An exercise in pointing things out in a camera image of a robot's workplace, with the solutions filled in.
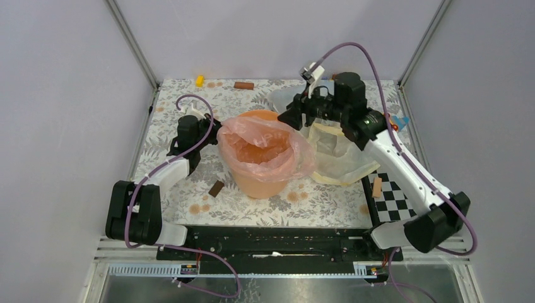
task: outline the black and white checkerboard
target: black and white checkerboard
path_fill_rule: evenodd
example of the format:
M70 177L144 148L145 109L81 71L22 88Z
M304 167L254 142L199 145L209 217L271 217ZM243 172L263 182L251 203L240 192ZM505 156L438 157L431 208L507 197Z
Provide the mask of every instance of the black and white checkerboard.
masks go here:
M375 199L379 221L390 222L409 219L416 215L411 203L399 186L381 169L372 172L368 178L373 186L375 177L382 179L381 197Z

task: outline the table surface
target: table surface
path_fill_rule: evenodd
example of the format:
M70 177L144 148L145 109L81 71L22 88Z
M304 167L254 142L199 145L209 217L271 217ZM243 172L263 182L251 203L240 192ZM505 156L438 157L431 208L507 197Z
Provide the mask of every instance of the table surface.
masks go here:
M235 81L253 82L255 86L253 90L237 90L233 88ZM204 87L198 88L194 80L165 80L154 106L135 178L142 177L165 160L170 142L177 135L178 118L184 115L175 108L179 96L195 93L204 97L212 105L215 118L224 121L248 110L273 109L266 99L270 91L302 84L301 80L205 80ZM365 84L368 106L382 111L377 85L374 81L365 81ZM382 81L382 87L389 112L404 116L394 82ZM193 99L183 101L181 106ZM208 112L202 102L198 108ZM401 131L399 136L412 150L408 132ZM197 169L162 197L164 220L200 225L372 227L361 182L329 186L306 177L290 181L280 194L269 199L253 199L236 186L217 146L205 147L201 157ZM225 187L214 198L208 191L217 180L225 183Z

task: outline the white wall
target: white wall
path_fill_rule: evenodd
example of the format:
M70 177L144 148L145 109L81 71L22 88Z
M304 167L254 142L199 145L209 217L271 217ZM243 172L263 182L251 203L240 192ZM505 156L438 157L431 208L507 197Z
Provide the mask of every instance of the white wall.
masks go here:
M535 2L454 1L406 87L433 173L473 204L485 302L532 302Z
M299 78L305 63L346 41L363 44L383 79L398 79L440 0L119 0L156 76ZM329 71L372 78L356 49Z
M150 87L104 1L0 3L0 302L75 302Z

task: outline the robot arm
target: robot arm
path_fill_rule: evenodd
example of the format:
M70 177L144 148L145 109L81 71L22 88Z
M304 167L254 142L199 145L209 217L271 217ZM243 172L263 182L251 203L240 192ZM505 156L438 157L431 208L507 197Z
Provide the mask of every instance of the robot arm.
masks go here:
M206 134L210 116L199 112L194 105L188 108L185 116L179 119L177 136L172 140L167 161L190 149ZM184 245L187 229L185 226L162 220L161 198L177 182L195 171L201 161L201 150L208 144L217 144L217 132L221 123L214 119L209 136L197 148L176 161L170 162L156 175L150 177L140 188L136 204L132 208L129 238L133 242L153 245ZM110 239L124 240L124 227L132 192L140 180L119 181L112 190L110 208L106 221L106 236Z
M303 125L302 114L305 114L306 126L310 126L316 118L340 122L345 136L392 175L414 207L416 217L384 223L370 230L371 241L377 248L412 245L427 253L461 229L462 220L437 193L449 197L464 215L470 205L468 197L462 192L452 194L405 146L401 145L401 151L394 148L387 130L388 121L382 113L367 107L365 85L357 74L338 74L332 95L320 93L322 87L316 85L321 78L320 73L310 74L304 69L302 76L308 83L305 91L295 95L286 112L279 115L279 121L295 129L301 129ZM396 133L394 139L399 141ZM416 164L417 172L408 165L403 153ZM431 180L437 190L433 191L425 184L418 173Z

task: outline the translucent plastic bag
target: translucent plastic bag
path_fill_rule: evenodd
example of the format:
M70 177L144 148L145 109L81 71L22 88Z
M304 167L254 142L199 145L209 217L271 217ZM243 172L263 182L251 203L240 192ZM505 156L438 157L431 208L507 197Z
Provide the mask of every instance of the translucent plastic bag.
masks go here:
M282 122L235 117L222 125L218 148L234 173L262 182L279 182L310 175L315 169L310 144Z
M315 150L317 166L311 177L318 183L349 185L380 166L344 136L340 123L313 123L308 141Z

